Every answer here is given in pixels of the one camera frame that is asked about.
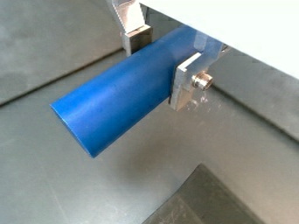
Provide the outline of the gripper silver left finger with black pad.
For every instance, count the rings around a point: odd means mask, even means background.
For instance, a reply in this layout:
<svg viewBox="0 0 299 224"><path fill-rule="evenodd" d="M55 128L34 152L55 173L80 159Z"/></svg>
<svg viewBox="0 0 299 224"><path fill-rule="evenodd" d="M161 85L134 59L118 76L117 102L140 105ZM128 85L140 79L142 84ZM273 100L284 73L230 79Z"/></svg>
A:
<svg viewBox="0 0 299 224"><path fill-rule="evenodd" d="M125 55L130 56L152 43L152 27L145 23L137 0L106 0L106 5L120 29Z"/></svg>

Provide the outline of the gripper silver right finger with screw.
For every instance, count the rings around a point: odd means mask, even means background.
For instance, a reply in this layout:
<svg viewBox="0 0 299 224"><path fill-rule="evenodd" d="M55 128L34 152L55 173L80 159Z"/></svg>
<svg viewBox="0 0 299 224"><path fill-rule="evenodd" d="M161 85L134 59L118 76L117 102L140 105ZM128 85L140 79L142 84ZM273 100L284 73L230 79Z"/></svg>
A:
<svg viewBox="0 0 299 224"><path fill-rule="evenodd" d="M194 52L176 66L172 77L172 93L169 106L180 110L192 100L193 90L205 91L212 83L208 74L209 66L228 52L229 47L214 38L196 32L193 40Z"/></svg>

